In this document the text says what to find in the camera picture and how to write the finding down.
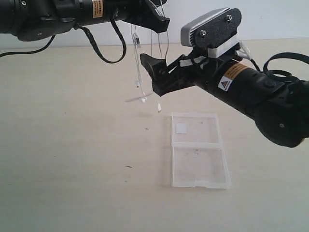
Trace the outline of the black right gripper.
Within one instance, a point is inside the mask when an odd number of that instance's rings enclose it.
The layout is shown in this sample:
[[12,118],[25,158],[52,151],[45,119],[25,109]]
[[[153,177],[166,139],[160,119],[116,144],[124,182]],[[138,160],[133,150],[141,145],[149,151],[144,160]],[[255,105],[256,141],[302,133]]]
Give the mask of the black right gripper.
[[201,64],[182,67],[180,62],[185,58],[187,56],[181,55],[167,64],[166,59],[154,58],[146,53],[140,54],[141,64],[151,78],[155,94],[164,96],[192,86],[213,93],[228,65],[241,61],[241,57],[235,52],[227,52],[218,59],[204,58]]

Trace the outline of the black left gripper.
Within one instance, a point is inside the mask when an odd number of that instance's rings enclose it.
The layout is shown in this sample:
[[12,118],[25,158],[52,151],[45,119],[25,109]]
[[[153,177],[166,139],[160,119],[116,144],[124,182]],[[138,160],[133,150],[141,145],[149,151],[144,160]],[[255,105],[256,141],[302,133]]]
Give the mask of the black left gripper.
[[104,0],[104,10],[114,19],[150,29],[155,33],[166,32],[170,18],[160,16],[151,0]]

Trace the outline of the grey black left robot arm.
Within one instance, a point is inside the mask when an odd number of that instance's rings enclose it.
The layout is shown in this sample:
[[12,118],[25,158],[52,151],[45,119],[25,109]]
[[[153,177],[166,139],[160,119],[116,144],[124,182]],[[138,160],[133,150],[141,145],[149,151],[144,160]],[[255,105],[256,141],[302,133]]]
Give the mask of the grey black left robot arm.
[[167,31],[170,19],[160,16],[159,0],[1,0],[0,32],[34,42],[71,29],[124,21],[156,33]]

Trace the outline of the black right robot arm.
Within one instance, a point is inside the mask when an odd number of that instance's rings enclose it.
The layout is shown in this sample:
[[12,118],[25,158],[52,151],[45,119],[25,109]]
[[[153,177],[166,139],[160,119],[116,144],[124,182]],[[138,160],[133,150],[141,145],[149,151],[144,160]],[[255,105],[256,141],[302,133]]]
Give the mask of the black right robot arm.
[[141,54],[158,96],[199,87],[251,119],[271,142],[294,148],[309,136],[309,83],[280,70],[253,69],[231,53],[165,59]]

